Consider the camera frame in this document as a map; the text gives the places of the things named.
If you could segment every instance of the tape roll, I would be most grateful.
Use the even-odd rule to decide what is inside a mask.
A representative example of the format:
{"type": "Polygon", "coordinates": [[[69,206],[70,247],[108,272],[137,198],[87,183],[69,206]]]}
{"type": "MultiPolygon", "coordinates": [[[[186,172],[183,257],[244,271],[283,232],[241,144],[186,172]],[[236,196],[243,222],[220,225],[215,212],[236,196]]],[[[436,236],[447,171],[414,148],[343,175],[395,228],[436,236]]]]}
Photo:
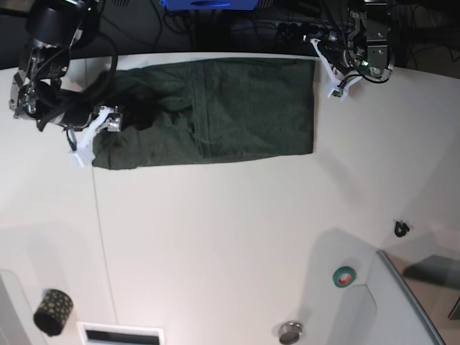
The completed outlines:
{"type": "Polygon", "coordinates": [[[34,323],[48,336],[58,336],[73,309],[70,297],[59,290],[48,290],[34,314],[34,323]]]}
{"type": "Polygon", "coordinates": [[[340,267],[332,276],[333,283],[338,288],[350,286],[356,278],[356,271],[348,266],[340,267]]]}

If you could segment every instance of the black cable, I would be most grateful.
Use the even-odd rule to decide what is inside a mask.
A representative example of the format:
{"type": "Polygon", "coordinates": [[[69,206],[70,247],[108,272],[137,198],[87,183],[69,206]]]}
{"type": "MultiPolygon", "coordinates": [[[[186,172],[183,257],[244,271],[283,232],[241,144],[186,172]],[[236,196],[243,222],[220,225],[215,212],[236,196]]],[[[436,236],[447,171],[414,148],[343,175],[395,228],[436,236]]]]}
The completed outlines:
{"type": "MultiPolygon", "coordinates": [[[[321,17],[313,17],[314,19],[316,19],[317,23],[320,24],[320,25],[323,25],[324,28],[327,28],[328,27],[328,23],[326,23],[321,17]]],[[[324,33],[325,35],[328,35],[328,32],[327,32],[327,29],[325,29],[324,31],[321,29],[321,27],[319,27],[319,29],[322,31],[322,33],[324,33]]]]}
{"type": "Polygon", "coordinates": [[[271,22],[260,22],[260,21],[256,21],[257,24],[266,24],[266,25],[271,25],[273,29],[275,30],[278,30],[278,26],[275,24],[275,23],[271,23],[271,22]]]}
{"type": "Polygon", "coordinates": [[[101,16],[104,12],[104,9],[106,9],[107,0],[101,0],[101,2],[102,2],[102,6],[101,6],[101,9],[99,10],[99,16],[101,16]]]}
{"type": "MultiPolygon", "coordinates": [[[[329,21],[329,24],[332,26],[332,28],[334,30],[336,30],[336,32],[338,34],[340,32],[340,29],[339,29],[339,26],[337,25],[336,21],[334,20],[334,17],[332,16],[331,9],[329,8],[328,4],[326,3],[326,0],[321,0],[321,3],[322,3],[324,11],[326,13],[326,17],[327,17],[327,19],[329,21]]],[[[342,10],[341,10],[341,8],[340,8],[340,17],[342,18],[342,10]]],[[[343,18],[342,18],[342,29],[345,30],[343,18]]],[[[348,49],[348,47],[346,45],[346,40],[344,40],[344,48],[348,49]]]]}
{"type": "Polygon", "coordinates": [[[422,4],[418,4],[418,5],[414,6],[414,7],[410,10],[411,19],[412,19],[412,26],[413,26],[415,29],[418,29],[418,27],[417,27],[417,21],[415,20],[415,14],[416,14],[417,9],[418,9],[420,6],[422,6],[422,4]]]}
{"type": "Polygon", "coordinates": [[[253,18],[248,18],[248,20],[252,23],[252,26],[254,28],[254,33],[256,34],[257,38],[259,41],[264,42],[265,39],[260,35],[259,29],[257,28],[256,22],[253,20],[253,18]]]}
{"type": "Polygon", "coordinates": [[[42,118],[37,121],[37,128],[39,131],[43,132],[43,129],[45,129],[45,126],[48,122],[52,121],[59,115],[75,108],[79,104],[88,101],[97,102],[98,97],[102,96],[103,92],[110,86],[116,72],[116,66],[118,64],[118,53],[116,51],[114,42],[110,39],[109,36],[102,32],[99,32],[98,37],[100,37],[108,43],[111,51],[112,61],[110,70],[107,73],[106,77],[104,78],[101,84],[90,85],[86,90],[84,90],[84,92],[82,92],[81,95],[63,101],[61,104],[59,104],[59,106],[53,108],[48,114],[42,116],[42,118]]]}
{"type": "Polygon", "coordinates": [[[190,20],[190,17],[189,18],[186,18],[184,17],[182,14],[178,14],[177,16],[172,16],[171,17],[172,21],[174,22],[175,26],[179,29],[179,30],[182,30],[183,32],[186,32],[186,33],[189,33],[190,31],[190,26],[191,26],[191,23],[190,22],[186,22],[185,19],[188,19],[190,20]],[[184,29],[179,25],[179,23],[176,21],[176,17],[180,17],[182,19],[182,23],[184,24],[184,29]]]}
{"type": "Polygon", "coordinates": [[[51,56],[48,60],[46,60],[43,64],[41,64],[40,67],[35,71],[35,73],[30,77],[31,81],[35,81],[35,78],[39,75],[39,73],[46,67],[48,66],[55,58],[57,58],[59,55],[61,55],[63,52],[66,50],[69,50],[69,47],[62,47],[60,48],[53,56],[51,56]]]}
{"type": "Polygon", "coordinates": [[[432,50],[432,49],[436,49],[440,47],[444,47],[444,46],[443,45],[432,45],[431,47],[423,47],[417,50],[416,52],[414,52],[413,54],[417,55],[417,54],[420,54],[421,52],[425,52],[426,50],[432,50]]]}
{"type": "Polygon", "coordinates": [[[155,6],[155,3],[153,2],[153,0],[149,0],[149,1],[153,7],[153,10],[155,11],[155,15],[157,16],[158,24],[160,25],[158,29],[157,37],[155,38],[155,42],[153,43],[153,52],[157,52],[158,42],[160,41],[161,34],[163,33],[163,22],[161,20],[160,13],[158,12],[157,7],[155,6]]]}
{"type": "Polygon", "coordinates": [[[190,50],[193,51],[195,50],[195,37],[193,36],[193,30],[192,30],[193,22],[190,17],[190,13],[188,13],[188,17],[180,16],[180,18],[182,19],[182,22],[184,23],[184,26],[187,29],[188,40],[190,43],[190,50]]]}
{"type": "Polygon", "coordinates": [[[418,70],[418,63],[417,63],[417,59],[415,58],[415,54],[413,53],[413,48],[409,48],[408,52],[409,52],[410,55],[412,55],[412,60],[414,60],[415,69],[418,70]]]}
{"type": "Polygon", "coordinates": [[[35,83],[35,93],[37,94],[37,99],[39,99],[40,102],[48,108],[53,109],[59,105],[59,100],[50,98],[50,95],[46,92],[46,89],[49,90],[49,88],[51,88],[51,86],[40,80],[35,83]]]}
{"type": "Polygon", "coordinates": [[[369,81],[370,83],[373,83],[373,84],[384,84],[386,82],[388,82],[388,80],[390,78],[387,78],[385,80],[372,80],[372,79],[369,79],[365,74],[363,74],[363,72],[361,72],[359,69],[358,69],[358,66],[356,65],[356,63],[354,63],[353,59],[351,58],[351,55],[350,55],[350,52],[348,50],[348,47],[347,47],[347,43],[346,43],[346,38],[345,38],[345,25],[344,25],[344,16],[342,16],[342,10],[340,9],[340,20],[341,20],[341,25],[342,25],[342,39],[344,41],[344,46],[345,46],[345,54],[347,55],[348,57],[348,60],[349,60],[349,63],[351,63],[355,69],[356,72],[358,72],[358,74],[363,77],[363,79],[365,79],[366,81],[369,81]]]}
{"type": "Polygon", "coordinates": [[[140,45],[146,45],[148,47],[152,47],[153,46],[153,43],[150,43],[150,42],[147,42],[147,41],[143,41],[143,40],[139,40],[138,38],[134,37],[132,34],[129,34],[128,32],[124,31],[121,27],[119,27],[117,24],[115,24],[113,21],[111,21],[109,18],[105,17],[105,16],[101,16],[101,18],[103,20],[105,20],[108,24],[110,24],[112,27],[114,27],[115,29],[117,29],[118,31],[120,31],[123,35],[127,36],[128,38],[130,38],[131,40],[139,43],[140,45]]]}
{"type": "MultiPolygon", "coordinates": [[[[231,32],[238,32],[238,31],[247,31],[247,30],[254,30],[254,27],[242,27],[240,29],[233,29],[231,32]]],[[[277,30],[273,27],[257,27],[257,29],[267,29],[267,30],[277,30]]]]}
{"type": "Polygon", "coordinates": [[[387,9],[392,9],[393,7],[396,7],[396,6],[404,6],[405,4],[399,4],[399,3],[396,3],[396,4],[391,4],[391,5],[388,5],[387,6],[387,9]]]}
{"type": "Polygon", "coordinates": [[[359,74],[348,74],[339,84],[339,88],[344,88],[345,85],[348,83],[348,80],[354,77],[359,77],[359,74]]]}
{"type": "Polygon", "coordinates": [[[452,61],[452,63],[454,63],[454,60],[455,60],[455,59],[454,59],[454,54],[452,53],[451,48],[449,48],[449,47],[446,47],[446,48],[447,48],[447,50],[448,50],[449,55],[451,56],[451,61],[452,61]]]}
{"type": "MultiPolygon", "coordinates": [[[[128,32],[124,31],[120,26],[118,26],[117,24],[115,24],[113,21],[111,21],[109,18],[107,18],[106,16],[101,16],[101,18],[107,22],[107,24],[111,25],[114,29],[117,29],[119,32],[121,32],[123,35],[125,35],[126,37],[128,37],[129,39],[133,40],[134,42],[136,43],[139,43],[140,45],[145,45],[149,48],[152,48],[153,47],[153,43],[151,42],[147,42],[147,41],[144,41],[144,40],[140,40],[136,37],[134,37],[132,34],[129,34],[128,32]]],[[[167,47],[163,47],[163,46],[158,46],[159,48],[161,48],[162,50],[169,50],[171,52],[174,52],[175,50],[174,49],[171,49],[171,48],[167,48],[167,47]]]]}
{"type": "Polygon", "coordinates": [[[110,69],[109,72],[107,73],[106,78],[103,80],[101,85],[93,87],[93,85],[89,86],[86,90],[83,92],[83,97],[80,100],[80,102],[85,102],[85,101],[94,101],[98,102],[98,98],[107,90],[107,88],[111,85],[115,72],[116,72],[116,67],[118,65],[118,51],[116,49],[116,45],[114,41],[104,34],[103,32],[98,32],[98,37],[101,38],[102,40],[106,41],[110,53],[111,53],[111,64],[110,64],[110,69]]]}
{"type": "Polygon", "coordinates": [[[67,141],[69,143],[70,148],[72,149],[72,151],[75,152],[77,150],[77,144],[75,142],[73,142],[73,140],[70,138],[70,136],[69,136],[69,128],[67,128],[65,130],[65,136],[67,137],[67,141]]]}
{"type": "Polygon", "coordinates": [[[165,12],[163,13],[163,16],[162,16],[163,24],[164,24],[171,32],[173,32],[173,33],[175,33],[175,34],[177,34],[177,35],[188,35],[187,30],[179,31],[179,30],[176,30],[176,29],[174,29],[173,27],[171,27],[170,24],[167,22],[166,18],[171,18],[171,19],[174,21],[174,24],[176,25],[176,27],[178,27],[178,23],[175,21],[175,17],[168,16],[168,15],[167,15],[167,9],[165,8],[165,12]]]}

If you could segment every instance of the folded garment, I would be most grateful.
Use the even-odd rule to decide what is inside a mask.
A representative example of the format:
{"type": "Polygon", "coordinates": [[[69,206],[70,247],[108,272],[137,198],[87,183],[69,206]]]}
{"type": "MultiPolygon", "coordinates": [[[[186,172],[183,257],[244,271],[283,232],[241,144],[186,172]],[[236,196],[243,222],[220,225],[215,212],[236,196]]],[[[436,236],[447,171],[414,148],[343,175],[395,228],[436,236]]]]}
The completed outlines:
{"type": "Polygon", "coordinates": [[[231,58],[117,71],[104,103],[129,104],[137,125],[98,134],[93,166],[309,154],[314,67],[311,60],[231,58]]]}

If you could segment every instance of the green tape roll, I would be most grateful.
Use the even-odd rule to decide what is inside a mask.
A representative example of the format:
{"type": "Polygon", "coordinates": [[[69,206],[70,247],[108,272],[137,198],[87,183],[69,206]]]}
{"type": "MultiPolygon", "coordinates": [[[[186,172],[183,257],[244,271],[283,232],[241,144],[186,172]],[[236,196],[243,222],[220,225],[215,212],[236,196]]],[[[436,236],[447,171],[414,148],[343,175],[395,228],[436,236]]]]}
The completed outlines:
{"type": "Polygon", "coordinates": [[[333,283],[338,288],[346,288],[357,278],[357,273],[351,267],[340,267],[332,276],[333,283]]]}

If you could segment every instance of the white table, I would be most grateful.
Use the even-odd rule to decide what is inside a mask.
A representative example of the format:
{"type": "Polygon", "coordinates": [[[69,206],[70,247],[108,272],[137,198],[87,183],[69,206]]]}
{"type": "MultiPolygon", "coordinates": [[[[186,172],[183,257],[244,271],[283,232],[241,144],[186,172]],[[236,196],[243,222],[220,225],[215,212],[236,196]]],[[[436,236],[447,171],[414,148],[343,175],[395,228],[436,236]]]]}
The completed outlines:
{"type": "MultiPolygon", "coordinates": [[[[229,55],[138,55],[119,67],[229,55]]],[[[73,63],[70,77],[90,83],[107,62],[73,63]]],[[[460,80],[396,69],[339,103],[324,97],[318,66],[312,155],[94,169],[93,180],[71,166],[58,128],[12,119],[13,71],[1,73],[0,263],[33,308],[53,286],[74,298],[73,321],[162,327],[168,345],[276,344],[290,319],[305,324],[299,344],[326,344],[344,293],[336,268],[354,266],[360,283],[377,247],[408,262],[458,253],[460,80]],[[394,236],[395,219],[410,236],[394,236]]],[[[74,325],[49,343],[79,344],[74,325]]]]}

